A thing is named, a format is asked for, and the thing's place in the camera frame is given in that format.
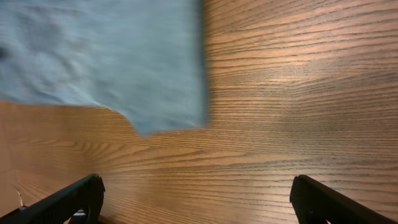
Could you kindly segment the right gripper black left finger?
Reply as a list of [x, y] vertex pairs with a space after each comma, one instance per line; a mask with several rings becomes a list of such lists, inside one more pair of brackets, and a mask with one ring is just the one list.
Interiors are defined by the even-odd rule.
[[98, 174], [90, 174], [52, 195], [1, 217], [1, 224], [98, 224], [105, 187]]

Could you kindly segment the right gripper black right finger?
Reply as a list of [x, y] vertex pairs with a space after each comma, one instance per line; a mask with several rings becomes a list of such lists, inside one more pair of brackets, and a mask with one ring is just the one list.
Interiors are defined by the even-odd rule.
[[290, 203], [300, 224], [397, 224], [307, 175], [294, 178]]

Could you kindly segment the light blue denim jeans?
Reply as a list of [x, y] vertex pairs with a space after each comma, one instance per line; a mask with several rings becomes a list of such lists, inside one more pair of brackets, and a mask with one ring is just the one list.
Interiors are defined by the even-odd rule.
[[139, 134], [209, 118], [201, 0], [1, 2], [1, 98], [94, 106]]

